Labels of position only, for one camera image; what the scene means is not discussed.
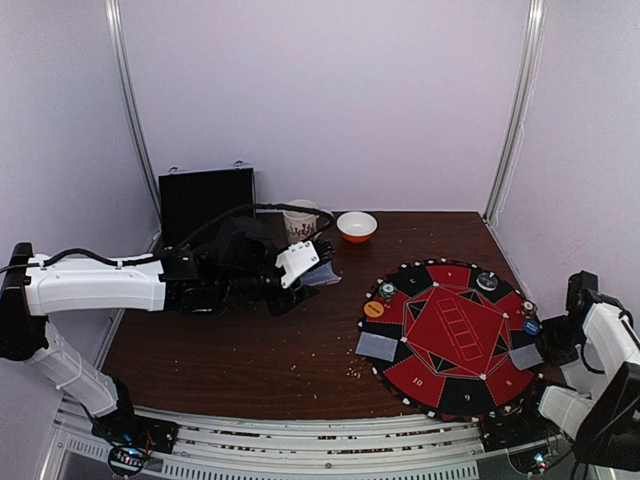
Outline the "blue small blind button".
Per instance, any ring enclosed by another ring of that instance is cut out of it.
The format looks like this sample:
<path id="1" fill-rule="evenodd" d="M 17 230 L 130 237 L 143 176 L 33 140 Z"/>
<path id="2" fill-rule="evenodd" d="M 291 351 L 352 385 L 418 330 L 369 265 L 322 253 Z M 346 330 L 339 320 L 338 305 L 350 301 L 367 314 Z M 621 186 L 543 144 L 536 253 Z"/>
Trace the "blue small blind button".
<path id="1" fill-rule="evenodd" d="M 533 319 L 528 319 L 523 324 L 523 330 L 530 336 L 538 336 L 541 332 L 541 325 Z"/>

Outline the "dealt playing card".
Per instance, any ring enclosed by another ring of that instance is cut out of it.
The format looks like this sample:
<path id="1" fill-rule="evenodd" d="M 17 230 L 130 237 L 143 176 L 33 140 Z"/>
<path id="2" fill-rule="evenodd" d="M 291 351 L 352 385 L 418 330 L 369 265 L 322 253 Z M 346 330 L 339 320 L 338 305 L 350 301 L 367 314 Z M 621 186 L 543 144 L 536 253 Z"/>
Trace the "dealt playing card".
<path id="1" fill-rule="evenodd" d="M 534 343 L 511 350 L 509 358 L 518 371 L 529 370 L 544 363 L 544 359 Z"/>
<path id="2" fill-rule="evenodd" d="M 362 332 L 356 346 L 356 354 L 377 360 L 392 362 L 398 340 L 374 333 Z"/>

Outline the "stack of poker chips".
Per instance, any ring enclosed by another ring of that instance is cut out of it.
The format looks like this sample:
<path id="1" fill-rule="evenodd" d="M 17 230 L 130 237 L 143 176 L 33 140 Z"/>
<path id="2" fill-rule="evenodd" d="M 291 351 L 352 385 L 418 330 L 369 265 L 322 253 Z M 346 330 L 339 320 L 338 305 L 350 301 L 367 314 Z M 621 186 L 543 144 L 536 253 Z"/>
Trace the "stack of poker chips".
<path id="1" fill-rule="evenodd" d="M 391 282 L 383 282 L 378 288 L 378 295 L 384 303 L 391 302 L 397 292 L 397 287 Z"/>
<path id="2" fill-rule="evenodd" d="M 522 313 L 525 318 L 533 318 L 536 315 L 537 306 L 529 300 L 522 303 Z"/>

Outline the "deck of playing cards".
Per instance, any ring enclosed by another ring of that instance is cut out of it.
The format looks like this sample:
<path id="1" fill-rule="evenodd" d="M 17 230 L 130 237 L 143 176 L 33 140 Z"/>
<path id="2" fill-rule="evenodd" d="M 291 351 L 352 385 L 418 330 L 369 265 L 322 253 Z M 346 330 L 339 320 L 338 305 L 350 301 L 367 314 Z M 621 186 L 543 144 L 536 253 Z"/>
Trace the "deck of playing cards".
<path id="1" fill-rule="evenodd" d="M 337 284 L 342 277 L 336 274 L 331 263 L 325 263 L 313 270 L 304 273 L 300 277 L 302 285 L 306 286 L 327 286 Z"/>

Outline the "black dealer button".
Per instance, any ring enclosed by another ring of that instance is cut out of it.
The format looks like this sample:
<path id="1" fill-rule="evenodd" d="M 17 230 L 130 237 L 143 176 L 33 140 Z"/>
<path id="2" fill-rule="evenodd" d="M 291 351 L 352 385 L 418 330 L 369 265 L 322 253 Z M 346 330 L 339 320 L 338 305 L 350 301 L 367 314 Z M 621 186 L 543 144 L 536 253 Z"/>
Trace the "black dealer button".
<path id="1" fill-rule="evenodd" d="M 476 283 L 485 291 L 494 291 L 499 286 L 499 279 L 493 272 L 481 272 L 476 278 Z"/>

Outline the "orange big blind button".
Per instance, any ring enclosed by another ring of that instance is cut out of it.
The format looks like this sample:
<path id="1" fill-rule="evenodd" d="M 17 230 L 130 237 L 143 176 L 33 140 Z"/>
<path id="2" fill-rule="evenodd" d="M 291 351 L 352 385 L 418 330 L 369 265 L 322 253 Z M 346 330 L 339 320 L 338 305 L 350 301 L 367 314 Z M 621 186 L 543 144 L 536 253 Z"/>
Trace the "orange big blind button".
<path id="1" fill-rule="evenodd" d="M 380 318 L 385 313 L 385 306 L 378 301 L 369 301 L 363 306 L 363 312 L 368 318 Z"/>

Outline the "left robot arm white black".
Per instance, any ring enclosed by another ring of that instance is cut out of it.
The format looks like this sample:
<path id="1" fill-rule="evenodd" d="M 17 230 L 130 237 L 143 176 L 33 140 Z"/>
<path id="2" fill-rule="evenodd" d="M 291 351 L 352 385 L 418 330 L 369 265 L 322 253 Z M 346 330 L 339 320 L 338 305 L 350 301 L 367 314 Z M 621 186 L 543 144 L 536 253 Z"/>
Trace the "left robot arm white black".
<path id="1" fill-rule="evenodd" d="M 255 218 L 258 210 L 305 213 L 325 223 L 279 248 Z M 321 235 L 335 223 L 317 208 L 244 204 L 172 246 L 140 256 L 108 258 L 83 248 L 38 255 L 31 243 L 18 243 L 1 270 L 1 356 L 33 366 L 78 401 L 96 435 L 119 446 L 152 443 L 128 388 L 87 363 L 50 315 L 124 309 L 217 313 L 228 302 L 261 301 L 272 316 L 281 316 L 317 294 L 302 278 L 331 262 L 334 250 Z"/>

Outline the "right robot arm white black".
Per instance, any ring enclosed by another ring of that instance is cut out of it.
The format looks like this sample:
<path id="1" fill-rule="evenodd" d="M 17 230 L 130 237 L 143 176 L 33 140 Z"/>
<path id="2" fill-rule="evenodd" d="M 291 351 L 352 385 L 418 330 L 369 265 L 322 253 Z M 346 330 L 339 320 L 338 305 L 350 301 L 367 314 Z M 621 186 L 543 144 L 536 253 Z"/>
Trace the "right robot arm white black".
<path id="1" fill-rule="evenodd" d="M 513 419 L 519 440 L 535 440 L 553 422 L 582 464 L 639 470 L 639 336 L 631 312 L 599 291 L 598 276 L 568 279 L 566 313 L 542 322 L 538 349 L 546 363 L 580 361 L 594 387 L 549 385 L 539 403 Z"/>

